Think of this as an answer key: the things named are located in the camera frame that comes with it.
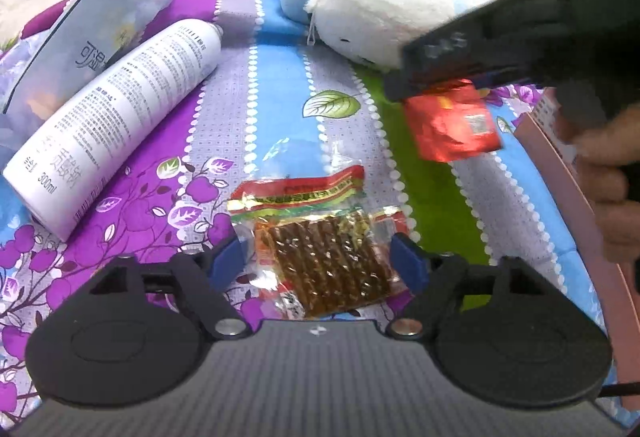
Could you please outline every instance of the white plush toy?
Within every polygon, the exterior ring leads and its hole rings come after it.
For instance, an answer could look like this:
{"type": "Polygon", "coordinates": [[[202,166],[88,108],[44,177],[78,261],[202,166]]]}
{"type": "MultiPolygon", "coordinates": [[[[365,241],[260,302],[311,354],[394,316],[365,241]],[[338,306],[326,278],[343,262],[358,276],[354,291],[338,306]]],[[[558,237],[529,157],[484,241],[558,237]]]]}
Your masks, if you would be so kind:
{"type": "Polygon", "coordinates": [[[401,47],[451,20],[460,12],[457,9],[460,1],[280,0],[280,3],[289,18],[310,24],[310,43],[317,35],[354,62],[398,68],[401,47]]]}

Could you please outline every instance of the human hand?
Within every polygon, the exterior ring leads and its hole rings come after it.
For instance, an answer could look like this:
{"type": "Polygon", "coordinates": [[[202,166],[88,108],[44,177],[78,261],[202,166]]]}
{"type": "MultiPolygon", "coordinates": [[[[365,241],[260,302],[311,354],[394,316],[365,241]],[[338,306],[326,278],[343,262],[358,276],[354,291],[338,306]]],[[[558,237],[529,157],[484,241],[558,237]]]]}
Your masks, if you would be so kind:
{"type": "Polygon", "coordinates": [[[640,203],[628,200],[620,167],[640,161],[640,106],[631,106],[604,128],[579,132],[561,115],[554,130],[575,145],[578,183],[604,239],[604,256],[615,263],[640,257],[640,203]]]}

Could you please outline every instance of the black cable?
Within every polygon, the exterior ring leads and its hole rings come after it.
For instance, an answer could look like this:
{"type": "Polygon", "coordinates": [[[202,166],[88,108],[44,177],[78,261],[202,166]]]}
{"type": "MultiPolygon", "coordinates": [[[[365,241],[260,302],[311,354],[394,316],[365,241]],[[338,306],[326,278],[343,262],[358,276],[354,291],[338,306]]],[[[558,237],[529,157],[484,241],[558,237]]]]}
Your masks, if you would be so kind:
{"type": "Polygon", "coordinates": [[[640,395],[640,383],[619,383],[602,387],[598,397],[626,397],[628,395],[640,395]]]}

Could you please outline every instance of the red foil wrapper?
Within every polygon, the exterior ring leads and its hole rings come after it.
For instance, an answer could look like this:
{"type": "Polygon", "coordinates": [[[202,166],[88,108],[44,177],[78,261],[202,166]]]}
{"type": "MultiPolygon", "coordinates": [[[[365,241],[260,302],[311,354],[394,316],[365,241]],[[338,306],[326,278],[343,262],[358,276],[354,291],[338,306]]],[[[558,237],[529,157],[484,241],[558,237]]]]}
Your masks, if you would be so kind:
{"type": "Polygon", "coordinates": [[[449,162],[501,147],[491,113],[469,80],[405,100],[404,115],[423,159],[449,162]]]}

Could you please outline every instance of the clear plastic wrapper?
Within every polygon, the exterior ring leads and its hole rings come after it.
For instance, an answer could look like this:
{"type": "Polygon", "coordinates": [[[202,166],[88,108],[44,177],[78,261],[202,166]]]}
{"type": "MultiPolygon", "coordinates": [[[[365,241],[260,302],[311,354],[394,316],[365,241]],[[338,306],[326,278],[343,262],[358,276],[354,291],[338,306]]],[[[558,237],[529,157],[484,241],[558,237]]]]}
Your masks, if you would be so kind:
{"type": "Polygon", "coordinates": [[[9,90],[2,90],[0,128],[11,136],[5,132],[0,146],[19,148],[110,61],[123,55],[170,2],[71,0],[9,90]]]}
{"type": "Polygon", "coordinates": [[[391,236],[406,231],[404,215],[395,207],[373,211],[364,167],[333,148],[335,173],[287,178],[282,161],[271,160],[268,178],[258,171],[228,201],[236,226],[254,234],[246,271],[261,299],[273,302],[271,317],[322,318],[404,289],[388,264],[391,236]]]}

